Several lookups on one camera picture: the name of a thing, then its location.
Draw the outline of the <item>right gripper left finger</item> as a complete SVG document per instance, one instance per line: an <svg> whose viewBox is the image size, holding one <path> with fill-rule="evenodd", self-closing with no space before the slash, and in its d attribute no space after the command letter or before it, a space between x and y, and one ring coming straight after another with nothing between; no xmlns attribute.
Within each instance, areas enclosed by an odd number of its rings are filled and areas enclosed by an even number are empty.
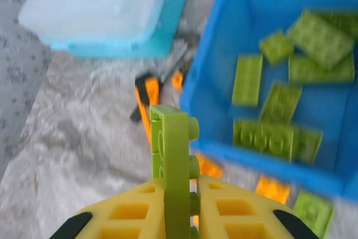
<svg viewBox="0 0 358 239"><path fill-rule="evenodd" d="M166 238L163 179L153 179L89 205L52 238Z"/></svg>

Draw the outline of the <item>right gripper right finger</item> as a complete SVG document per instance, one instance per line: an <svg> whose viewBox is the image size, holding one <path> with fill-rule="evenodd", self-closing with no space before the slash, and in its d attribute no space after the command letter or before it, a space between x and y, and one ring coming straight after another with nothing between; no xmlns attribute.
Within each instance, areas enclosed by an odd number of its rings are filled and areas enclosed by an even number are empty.
<svg viewBox="0 0 358 239"><path fill-rule="evenodd" d="M197 186L200 238L317 238L285 204L211 176Z"/></svg>

